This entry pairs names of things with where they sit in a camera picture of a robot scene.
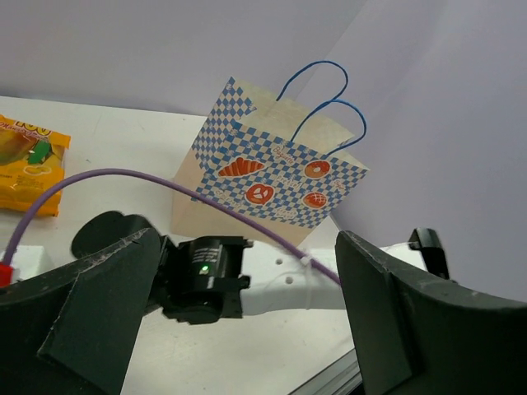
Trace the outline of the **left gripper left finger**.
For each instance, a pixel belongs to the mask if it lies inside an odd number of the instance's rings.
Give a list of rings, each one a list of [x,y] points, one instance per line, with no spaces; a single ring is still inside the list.
[[[118,394],[161,256],[150,228],[1,290],[3,394]]]

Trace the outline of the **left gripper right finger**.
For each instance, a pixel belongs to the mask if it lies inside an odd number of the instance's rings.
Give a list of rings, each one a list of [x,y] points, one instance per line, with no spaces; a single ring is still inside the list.
[[[424,268],[350,231],[336,262],[368,394],[523,394],[526,305],[459,285],[434,230],[409,248]]]

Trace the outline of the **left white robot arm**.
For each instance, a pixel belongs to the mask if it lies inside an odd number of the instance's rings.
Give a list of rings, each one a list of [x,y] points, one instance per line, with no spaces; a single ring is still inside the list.
[[[142,319],[191,325],[285,309],[343,309],[354,341],[343,394],[523,394],[526,305],[470,290],[429,228],[380,249],[350,232],[320,256],[241,236],[175,244],[138,215],[100,214],[73,261],[1,284],[4,394],[117,394]]]

